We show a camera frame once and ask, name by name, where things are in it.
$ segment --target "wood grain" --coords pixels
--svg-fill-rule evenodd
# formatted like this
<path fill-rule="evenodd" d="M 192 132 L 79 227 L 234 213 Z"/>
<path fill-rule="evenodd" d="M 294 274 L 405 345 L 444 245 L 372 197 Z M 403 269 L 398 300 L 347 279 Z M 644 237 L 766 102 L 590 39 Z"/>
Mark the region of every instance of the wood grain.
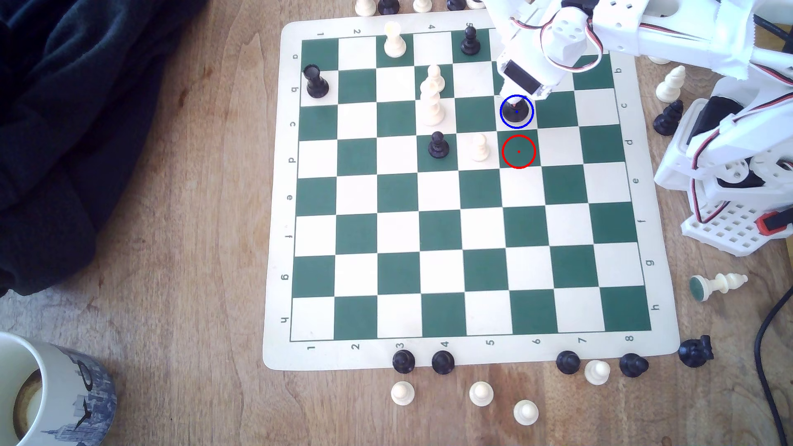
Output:
<path fill-rule="evenodd" d="M 403 12 L 412 10 L 402 2 Z M 442 2 L 435 0 L 435 8 Z M 134 179 L 102 233 L 96 260 L 62 286 L 0 299 L 0 329 L 90 353 L 117 377 L 106 444 L 776 444 L 754 371 L 760 322 L 793 283 L 783 240 L 736 259 L 680 235 L 682 192 L 657 189 L 683 339 L 710 334 L 699 369 L 650 360 L 639 379 L 591 386 L 552 363 L 459 367 L 407 376 L 396 406 L 393 370 L 280 372 L 262 363 L 264 289 L 280 30 L 290 21 L 352 14 L 352 0 L 213 0 L 187 29 L 164 79 Z M 638 60 L 648 122 L 672 65 Z M 690 67 L 686 105 L 718 78 Z M 657 166 L 668 138 L 647 128 Z M 749 275 L 706 304 L 693 274 Z M 793 306 L 765 337 L 768 380 L 791 432 Z M 468 387 L 490 382 L 488 407 Z M 537 424 L 515 423 L 522 398 Z"/>

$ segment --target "chess mat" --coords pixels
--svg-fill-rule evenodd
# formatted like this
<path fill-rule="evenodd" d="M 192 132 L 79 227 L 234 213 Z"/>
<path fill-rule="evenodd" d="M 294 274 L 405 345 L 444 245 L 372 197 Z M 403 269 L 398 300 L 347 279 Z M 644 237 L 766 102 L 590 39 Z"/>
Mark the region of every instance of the chess mat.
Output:
<path fill-rule="evenodd" d="M 383 50 L 388 20 L 402 26 L 400 58 Z M 475 56 L 459 49 L 468 24 Z M 418 366 L 441 349 L 457 364 L 677 349 L 634 58 L 606 54 L 568 75 L 512 129 L 499 111 L 502 49 L 484 10 L 285 27 L 268 367 L 391 367 L 401 348 Z M 330 85 L 323 98 L 306 91 L 309 63 Z M 446 83 L 434 127 L 418 100 L 430 64 Z M 434 131 L 450 146 L 440 160 L 427 151 Z M 478 133 L 482 162 L 471 160 Z M 534 145 L 512 138 L 502 156 L 514 135 Z"/>

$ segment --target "white pawn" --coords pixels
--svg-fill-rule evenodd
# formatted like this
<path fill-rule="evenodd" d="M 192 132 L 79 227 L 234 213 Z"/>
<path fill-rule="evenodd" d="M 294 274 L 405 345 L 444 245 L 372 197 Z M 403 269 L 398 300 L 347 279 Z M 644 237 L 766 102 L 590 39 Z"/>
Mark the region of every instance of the white pawn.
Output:
<path fill-rule="evenodd" d="M 608 375 L 611 373 L 611 366 L 605 361 L 594 359 L 589 361 L 584 367 L 584 377 L 590 384 L 600 386 L 608 381 Z"/>
<path fill-rule="evenodd" d="M 675 102 L 680 97 L 680 88 L 686 79 L 686 67 L 683 65 L 674 67 L 664 78 L 664 82 L 658 84 L 655 89 L 655 97 L 661 102 Z"/>
<path fill-rule="evenodd" d="M 515 404 L 515 408 L 512 410 L 512 416 L 515 417 L 515 421 L 519 422 L 521 425 L 528 426 L 537 422 L 537 418 L 540 417 L 540 411 L 537 409 L 536 404 L 527 399 L 523 399 L 518 401 L 518 404 Z"/>
<path fill-rule="evenodd" d="M 400 406 L 407 406 L 415 396 L 416 390 L 407 381 L 399 381 L 391 387 L 391 399 Z"/>
<path fill-rule="evenodd" d="M 399 23 L 395 21 L 385 23 L 385 36 L 387 38 L 385 39 L 384 50 L 388 57 L 402 57 L 404 52 L 408 50 L 408 46 L 400 35 L 401 33 L 402 27 Z"/>
<path fill-rule="evenodd" d="M 493 388 L 484 381 L 478 381 L 468 390 L 468 397 L 473 404 L 485 407 L 493 401 Z"/>

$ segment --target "white chess piece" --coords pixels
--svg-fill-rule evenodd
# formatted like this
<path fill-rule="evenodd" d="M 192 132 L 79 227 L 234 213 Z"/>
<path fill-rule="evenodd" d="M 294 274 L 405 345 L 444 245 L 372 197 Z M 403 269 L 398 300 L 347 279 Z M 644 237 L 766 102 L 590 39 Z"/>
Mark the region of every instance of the white chess piece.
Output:
<path fill-rule="evenodd" d="M 415 396 L 416 390 L 407 381 L 399 381 L 391 387 L 391 399 L 400 406 L 407 406 Z"/>
<path fill-rule="evenodd" d="M 493 388 L 484 381 L 477 381 L 468 390 L 471 402 L 479 407 L 485 407 L 493 401 Z"/>
<path fill-rule="evenodd" d="M 600 386 L 608 381 L 608 375 L 611 373 L 611 366 L 605 361 L 594 359 L 589 361 L 584 367 L 584 377 L 590 384 Z"/>
<path fill-rule="evenodd" d="M 402 57 L 404 52 L 408 50 L 408 46 L 400 35 L 401 33 L 402 27 L 399 23 L 395 21 L 385 23 L 385 36 L 387 38 L 385 39 L 384 50 L 388 57 Z"/>
<path fill-rule="evenodd" d="M 512 410 L 512 416 L 515 417 L 515 421 L 519 422 L 521 425 L 528 426 L 537 422 L 540 411 L 537 409 L 536 404 L 527 399 L 523 399 L 518 401 L 518 404 L 515 404 L 515 408 Z"/>
<path fill-rule="evenodd" d="M 694 295 L 694 299 L 699 302 L 705 302 L 708 296 L 716 290 L 725 294 L 727 291 L 734 290 L 748 281 L 749 278 L 745 275 L 736 274 L 734 272 L 727 275 L 718 273 L 713 280 L 705 279 L 701 275 L 695 275 L 692 276 L 691 280 L 688 282 L 688 287 L 691 289 L 691 294 Z"/>
<path fill-rule="evenodd" d="M 661 102 L 675 102 L 680 97 L 680 88 L 686 79 L 686 67 L 683 65 L 674 67 L 666 75 L 664 82 L 658 84 L 655 89 L 655 97 Z"/>

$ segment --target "cable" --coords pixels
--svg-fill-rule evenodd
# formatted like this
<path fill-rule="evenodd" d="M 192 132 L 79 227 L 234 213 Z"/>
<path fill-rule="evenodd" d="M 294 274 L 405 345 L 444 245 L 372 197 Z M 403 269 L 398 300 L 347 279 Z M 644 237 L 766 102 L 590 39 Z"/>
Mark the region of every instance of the cable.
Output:
<path fill-rule="evenodd" d="M 785 437 L 785 429 L 782 426 L 780 413 L 776 409 L 776 403 L 774 403 L 774 395 L 771 394 L 771 388 L 768 386 L 768 380 L 765 378 L 765 372 L 763 371 L 763 359 L 760 356 L 760 347 L 763 344 L 763 335 L 765 334 L 765 330 L 771 324 L 774 316 L 776 316 L 776 314 L 782 309 L 782 306 L 784 306 L 787 301 L 790 300 L 791 295 L 793 295 L 793 286 L 791 286 L 791 289 L 788 290 L 784 296 L 782 296 L 776 305 L 774 305 L 774 308 L 771 308 L 768 316 L 765 317 L 765 321 L 763 321 L 763 325 L 760 326 L 760 330 L 757 331 L 757 337 L 754 339 L 754 365 L 757 368 L 757 378 L 760 379 L 760 385 L 763 387 L 765 400 L 768 401 L 768 408 L 771 410 L 771 416 L 774 418 L 776 435 L 780 437 L 780 446 L 787 446 L 787 437 Z"/>

